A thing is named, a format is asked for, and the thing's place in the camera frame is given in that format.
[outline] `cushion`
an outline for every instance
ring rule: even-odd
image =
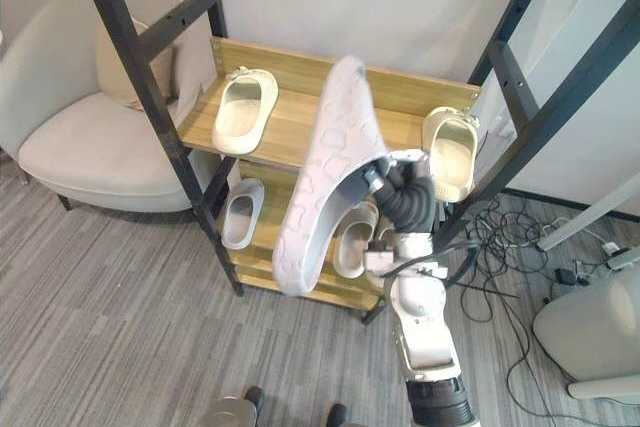
[[[142,22],[132,19],[136,32],[143,32],[147,26]],[[151,72],[158,83],[162,97],[167,100],[171,97],[171,69],[173,61],[173,46],[167,46],[151,63]],[[142,110],[142,104],[136,91],[131,85],[120,57],[116,52],[107,28],[102,22],[98,22],[96,33],[96,69],[100,88],[113,100],[126,107]]]
[[[206,186],[218,157],[194,150],[190,160]],[[20,147],[18,161],[53,191],[90,204],[135,212],[191,206],[146,115],[103,92],[36,129]]]

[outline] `wooden shelf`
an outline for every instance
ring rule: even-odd
[[[211,144],[211,130],[215,121],[224,82],[217,80],[180,126],[182,141],[194,149],[216,152]],[[278,101],[271,112],[260,145],[240,158],[297,170],[311,137],[319,98],[280,88]],[[376,109],[380,130],[389,148],[408,149],[421,144],[423,118],[389,110]]]
[[[214,42],[221,77],[202,95],[196,108],[178,128],[185,145],[216,152],[211,130],[225,85],[224,74],[239,65],[269,70],[278,80],[279,95],[260,145],[241,158],[288,170],[304,161],[315,121],[320,90],[331,61],[287,53],[228,39]],[[455,82],[368,69],[382,136],[391,149],[421,146],[422,122],[435,107],[468,109],[479,88]]]
[[[265,186],[265,200],[251,245],[240,251],[230,251],[229,255],[231,261],[238,267],[238,275],[243,283],[278,290],[271,274],[272,249],[295,185],[296,176],[291,172],[244,160],[240,161],[240,173],[245,178],[252,177],[262,180]],[[363,310],[372,308],[378,297],[382,295],[382,291],[371,285],[365,277],[345,279],[339,276],[331,263],[333,244],[332,240],[318,285],[307,297],[351,308]]]
[[[278,81],[279,95],[260,145],[239,156],[243,177],[262,180],[265,200],[252,239],[241,251],[230,251],[243,284],[278,291],[271,258],[297,170],[302,166],[315,121],[320,91],[333,62],[319,57],[285,52],[229,39],[212,42],[220,77],[202,95],[196,108],[178,127],[188,147],[216,152],[211,130],[226,83],[225,74],[244,65],[270,71]],[[421,146],[422,123],[436,107],[468,110],[480,89],[475,86],[416,75],[367,69],[382,136],[390,149]],[[366,277],[345,279],[331,264],[332,239],[318,284],[305,297],[353,309],[370,310],[382,295]]]
[[[238,278],[243,284],[276,292],[280,291],[271,275],[270,261],[256,258],[253,255],[244,257],[242,254],[234,254],[231,259],[236,264]],[[316,288],[305,295],[306,298],[351,309],[370,310],[376,305],[380,296],[380,293],[375,291],[357,287],[348,288],[349,282],[344,282],[347,279],[337,277],[331,279],[332,275],[328,273],[323,273],[320,277]]]

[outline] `shoe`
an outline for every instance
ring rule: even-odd
[[[378,208],[371,202],[356,205],[340,222],[333,252],[333,268],[355,279],[364,272],[363,256],[378,223]]]
[[[240,67],[229,77],[211,133],[213,146],[230,155],[248,154],[260,143],[278,98],[278,83],[266,70]]]
[[[477,118],[451,107],[433,109],[424,120],[422,148],[429,152],[438,200],[460,202],[471,192],[477,129]]]
[[[385,216],[380,216],[380,221],[376,227],[374,239],[384,241],[387,246],[387,250],[393,250],[393,234],[395,234],[395,232],[396,230],[393,226],[393,222]],[[368,270],[365,270],[364,275],[370,284],[375,285],[379,289],[384,287],[384,279],[382,277],[378,277]]]
[[[273,251],[273,276],[282,292],[313,290],[336,227],[369,194],[364,170],[387,154],[364,64],[345,57],[331,68],[322,89],[305,162]]]
[[[243,179],[231,189],[224,209],[222,245],[241,250],[251,243],[263,202],[264,185],[258,179]]]

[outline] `floor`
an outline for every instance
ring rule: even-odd
[[[575,215],[535,202],[529,212],[546,221]],[[640,243],[638,224],[605,219],[593,229],[622,245]],[[549,267],[600,255],[598,242],[579,235],[552,252]],[[549,290],[542,276],[517,272],[499,287],[521,296],[511,303],[527,323]],[[492,322],[475,323],[460,314],[459,294],[451,289],[447,319],[483,425],[554,425],[507,396],[506,370],[519,352],[498,302]],[[486,313],[481,292],[467,301],[474,314]],[[198,425],[212,401],[253,384],[267,394],[262,427],[321,426],[335,401],[370,427],[409,425],[391,313],[366,328],[357,314],[254,288],[235,297],[190,213],[77,203],[65,212],[37,182],[21,185],[6,155],[0,160],[1,426]],[[537,346],[531,361],[551,411],[639,423],[639,408],[568,398]],[[525,369],[513,385],[530,409],[543,410]]]

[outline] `metal rack post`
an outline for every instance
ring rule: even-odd
[[[125,0],[93,1],[153,130],[191,202],[200,227],[213,244],[233,290],[237,295],[242,295],[242,284],[218,232],[216,221],[220,209],[216,208],[214,212],[214,202],[228,190],[227,176],[236,159],[225,157],[203,192],[188,158],[190,149],[182,144],[149,67],[149,62],[162,49],[205,12],[209,14],[214,35],[224,35],[226,28],[221,1],[184,0],[140,35],[135,31]]]
[[[493,197],[524,168],[640,41],[640,0],[626,0],[591,47],[539,107],[509,48],[509,38],[531,0],[511,0],[487,44],[469,83],[482,85],[493,68],[505,97],[517,138],[476,188],[438,229],[434,246],[451,242]]]

